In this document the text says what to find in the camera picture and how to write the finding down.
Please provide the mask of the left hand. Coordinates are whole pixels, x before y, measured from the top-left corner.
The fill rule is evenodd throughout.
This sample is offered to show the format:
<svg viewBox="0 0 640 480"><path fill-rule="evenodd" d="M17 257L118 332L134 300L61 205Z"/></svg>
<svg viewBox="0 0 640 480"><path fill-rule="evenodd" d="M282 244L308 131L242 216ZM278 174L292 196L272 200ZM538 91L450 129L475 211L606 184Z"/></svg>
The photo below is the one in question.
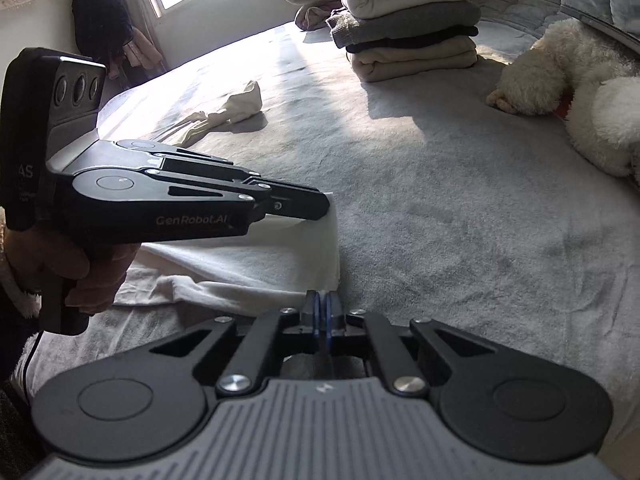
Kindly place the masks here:
<svg viewBox="0 0 640 480"><path fill-rule="evenodd" d="M66 306L94 315L112 306L139 248L138 244L116 245L89 257L67 237L53 231L3 228L2 286L21 315L34 318L40 310L36 296L44 291L44 278L67 278L76 286L66 296Z"/></svg>

